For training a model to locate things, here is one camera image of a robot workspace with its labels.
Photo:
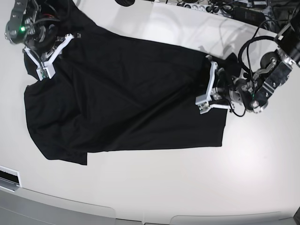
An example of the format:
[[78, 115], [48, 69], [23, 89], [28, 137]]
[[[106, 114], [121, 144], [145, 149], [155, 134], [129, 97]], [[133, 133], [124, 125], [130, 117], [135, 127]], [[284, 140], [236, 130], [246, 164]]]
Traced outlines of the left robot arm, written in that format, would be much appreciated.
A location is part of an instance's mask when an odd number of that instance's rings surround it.
[[[249, 53], [249, 46], [253, 42], [260, 40], [273, 41], [278, 48], [264, 54], [260, 68], [253, 72], [250, 65], [243, 64], [241, 57], [243, 53]], [[205, 114], [212, 108], [234, 112], [235, 103], [244, 106], [245, 112], [260, 113], [267, 107], [276, 88], [286, 83], [292, 66], [300, 64], [300, 14], [293, 15], [275, 37], [253, 35], [241, 47], [238, 62], [245, 71], [244, 78], [238, 78], [220, 67], [212, 56], [207, 55], [206, 58], [211, 64], [208, 87], [195, 100], [200, 114]]]

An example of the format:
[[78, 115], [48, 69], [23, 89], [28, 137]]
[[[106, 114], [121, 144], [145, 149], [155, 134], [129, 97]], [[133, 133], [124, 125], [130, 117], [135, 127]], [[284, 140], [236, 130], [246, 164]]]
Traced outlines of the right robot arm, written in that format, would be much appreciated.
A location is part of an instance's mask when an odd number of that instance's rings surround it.
[[17, 0], [6, 24], [5, 38], [11, 44], [22, 44], [22, 52], [36, 65], [40, 78], [51, 78], [56, 58], [75, 35], [61, 32], [71, 16], [74, 0]]

